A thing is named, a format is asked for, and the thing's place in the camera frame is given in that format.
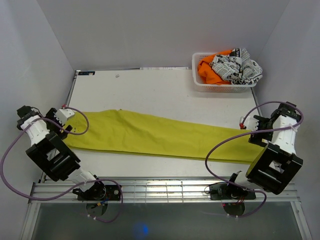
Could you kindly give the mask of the yellow-green trousers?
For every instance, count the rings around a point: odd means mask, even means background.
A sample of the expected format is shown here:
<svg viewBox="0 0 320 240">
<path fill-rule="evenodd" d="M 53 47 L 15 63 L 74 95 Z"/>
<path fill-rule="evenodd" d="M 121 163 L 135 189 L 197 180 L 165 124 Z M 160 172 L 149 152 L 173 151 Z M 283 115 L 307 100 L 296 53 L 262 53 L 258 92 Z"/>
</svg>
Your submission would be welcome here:
<svg viewBox="0 0 320 240">
<path fill-rule="evenodd" d="M 67 121 L 76 134 L 64 142 L 70 148 L 120 154 L 250 164 L 263 150 L 249 136 L 217 144 L 246 130 L 184 122 L 128 110 L 76 113 Z"/>
</svg>

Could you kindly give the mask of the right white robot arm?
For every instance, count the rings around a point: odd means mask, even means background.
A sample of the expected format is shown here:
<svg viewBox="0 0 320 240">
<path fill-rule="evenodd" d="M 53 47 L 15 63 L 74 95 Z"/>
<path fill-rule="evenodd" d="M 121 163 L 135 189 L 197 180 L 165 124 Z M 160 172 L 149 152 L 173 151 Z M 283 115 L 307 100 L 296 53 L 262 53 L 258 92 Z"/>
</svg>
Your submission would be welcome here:
<svg viewBox="0 0 320 240">
<path fill-rule="evenodd" d="M 270 117 L 245 117 L 242 127 L 253 133 L 249 143 L 262 147 L 246 172 L 233 173 L 226 185 L 226 194 L 237 199 L 245 189 L 261 189 L 280 194 L 303 165 L 297 156 L 295 140 L 302 115 L 296 105 L 280 103 Z"/>
</svg>

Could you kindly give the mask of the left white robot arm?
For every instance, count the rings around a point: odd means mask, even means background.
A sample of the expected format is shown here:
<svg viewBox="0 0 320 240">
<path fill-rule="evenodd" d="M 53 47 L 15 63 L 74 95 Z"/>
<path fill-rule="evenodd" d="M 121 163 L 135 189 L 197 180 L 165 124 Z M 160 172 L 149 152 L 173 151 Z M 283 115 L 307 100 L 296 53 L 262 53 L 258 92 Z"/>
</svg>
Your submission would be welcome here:
<svg viewBox="0 0 320 240">
<path fill-rule="evenodd" d="M 76 132 L 67 121 L 75 116 L 76 109 L 63 106 L 51 108 L 42 115 L 38 108 L 24 105 L 17 110 L 17 128 L 30 139 L 27 156 L 53 181 L 71 181 L 77 185 L 73 194 L 80 200 L 103 200 L 106 186 L 97 176 L 84 170 L 80 159 L 64 143 L 68 134 Z"/>
</svg>

